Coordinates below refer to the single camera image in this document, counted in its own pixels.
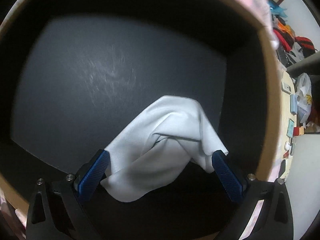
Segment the blue plastic bag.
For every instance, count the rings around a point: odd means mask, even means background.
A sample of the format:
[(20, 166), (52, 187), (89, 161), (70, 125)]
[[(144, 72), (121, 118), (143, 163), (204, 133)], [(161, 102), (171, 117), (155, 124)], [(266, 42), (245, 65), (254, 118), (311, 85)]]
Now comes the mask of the blue plastic bag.
[(287, 18), (287, 14), (285, 14), (286, 9), (280, 7), (274, 0), (268, 0), (268, 5), (272, 15)]

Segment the light blue box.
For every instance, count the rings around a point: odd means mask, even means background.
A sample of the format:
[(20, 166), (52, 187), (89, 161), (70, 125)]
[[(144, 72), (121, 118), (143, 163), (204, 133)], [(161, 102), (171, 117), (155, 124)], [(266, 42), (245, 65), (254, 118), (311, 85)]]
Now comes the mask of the light blue box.
[(297, 97), (295, 94), (290, 95), (290, 112), (292, 115), (297, 115)]

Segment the teal small box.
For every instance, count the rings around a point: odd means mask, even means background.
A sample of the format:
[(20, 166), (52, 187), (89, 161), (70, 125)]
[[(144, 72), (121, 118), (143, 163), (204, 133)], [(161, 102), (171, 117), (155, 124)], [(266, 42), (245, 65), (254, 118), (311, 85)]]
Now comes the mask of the teal small box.
[(292, 119), (289, 119), (287, 134), (286, 134), (289, 138), (293, 138), (294, 128), (295, 128), (295, 122)]

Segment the white plastic bag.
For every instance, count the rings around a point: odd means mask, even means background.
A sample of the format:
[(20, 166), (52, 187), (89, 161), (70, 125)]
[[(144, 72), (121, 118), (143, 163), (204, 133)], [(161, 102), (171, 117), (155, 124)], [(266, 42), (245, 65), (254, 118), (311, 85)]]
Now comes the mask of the white plastic bag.
[(308, 74), (302, 73), (297, 77), (296, 90), (298, 120), (303, 124), (307, 121), (312, 106), (312, 85)]

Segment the black cardboard box far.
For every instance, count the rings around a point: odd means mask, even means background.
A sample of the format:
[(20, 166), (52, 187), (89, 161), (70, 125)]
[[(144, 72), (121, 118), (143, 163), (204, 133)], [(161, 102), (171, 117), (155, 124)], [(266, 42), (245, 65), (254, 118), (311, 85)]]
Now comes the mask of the black cardboard box far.
[(198, 101), (231, 159), (271, 174), (280, 91), (270, 35), (236, 0), (17, 0), (1, 23), (1, 176), (75, 172), (164, 95)]

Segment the pile of colourful clothes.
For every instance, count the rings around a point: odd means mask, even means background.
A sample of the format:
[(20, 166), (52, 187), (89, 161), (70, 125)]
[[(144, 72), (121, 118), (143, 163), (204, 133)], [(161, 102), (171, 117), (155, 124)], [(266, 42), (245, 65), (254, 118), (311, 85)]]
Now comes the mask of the pile of colourful clothes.
[(296, 36), (293, 29), (279, 15), (272, 15), (272, 24), (274, 35), (279, 41), (276, 54), (284, 67), (287, 68), (317, 52), (309, 38)]

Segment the white grey cloth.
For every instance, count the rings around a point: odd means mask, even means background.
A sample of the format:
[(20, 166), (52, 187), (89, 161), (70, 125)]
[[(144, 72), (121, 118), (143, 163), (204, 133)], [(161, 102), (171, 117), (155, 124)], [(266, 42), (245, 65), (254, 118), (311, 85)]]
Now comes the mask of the white grey cloth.
[(196, 100), (168, 95), (146, 107), (105, 150), (111, 164), (101, 185), (120, 202), (172, 183), (191, 161), (212, 173), (213, 153), (228, 154)]

